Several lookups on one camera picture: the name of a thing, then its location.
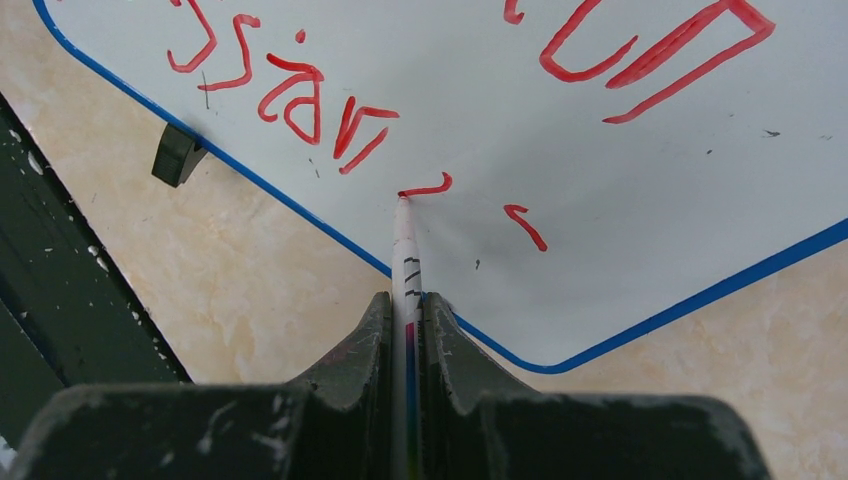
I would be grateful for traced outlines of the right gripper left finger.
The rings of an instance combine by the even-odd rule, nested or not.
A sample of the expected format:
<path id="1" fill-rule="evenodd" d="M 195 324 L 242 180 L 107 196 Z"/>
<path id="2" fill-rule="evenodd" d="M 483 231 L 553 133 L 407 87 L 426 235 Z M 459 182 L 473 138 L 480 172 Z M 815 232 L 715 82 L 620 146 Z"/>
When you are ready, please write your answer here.
<path id="1" fill-rule="evenodd" d="M 90 384 L 55 394 L 12 479 L 387 479 L 391 301 L 276 384 Z"/>

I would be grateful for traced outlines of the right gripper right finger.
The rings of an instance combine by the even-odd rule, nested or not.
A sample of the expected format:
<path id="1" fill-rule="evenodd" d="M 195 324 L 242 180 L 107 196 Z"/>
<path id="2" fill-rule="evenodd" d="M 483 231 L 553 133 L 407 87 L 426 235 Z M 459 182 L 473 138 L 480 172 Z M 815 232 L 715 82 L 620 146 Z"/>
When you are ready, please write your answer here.
<path id="1" fill-rule="evenodd" d="M 543 393 L 423 304 L 423 469 L 429 479 L 768 479 L 746 422 L 698 395 Z"/>

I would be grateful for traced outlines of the red white marker pen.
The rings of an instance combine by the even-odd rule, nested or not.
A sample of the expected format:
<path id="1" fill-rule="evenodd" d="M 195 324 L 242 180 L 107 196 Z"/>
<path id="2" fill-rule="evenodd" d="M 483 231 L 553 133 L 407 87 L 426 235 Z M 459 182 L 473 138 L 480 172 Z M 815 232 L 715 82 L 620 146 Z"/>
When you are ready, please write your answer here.
<path id="1" fill-rule="evenodd" d="M 422 317 L 421 260 L 411 202 L 398 197 L 393 223 L 391 477 L 421 475 L 417 327 Z"/>

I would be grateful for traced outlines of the blue framed whiteboard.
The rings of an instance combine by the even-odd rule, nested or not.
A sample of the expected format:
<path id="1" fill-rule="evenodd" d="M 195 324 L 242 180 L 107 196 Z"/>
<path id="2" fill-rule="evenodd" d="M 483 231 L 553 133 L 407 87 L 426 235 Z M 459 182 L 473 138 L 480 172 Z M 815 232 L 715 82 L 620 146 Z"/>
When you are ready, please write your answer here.
<path id="1" fill-rule="evenodd" d="M 847 237 L 843 1 L 38 1 L 68 53 L 537 373 Z"/>

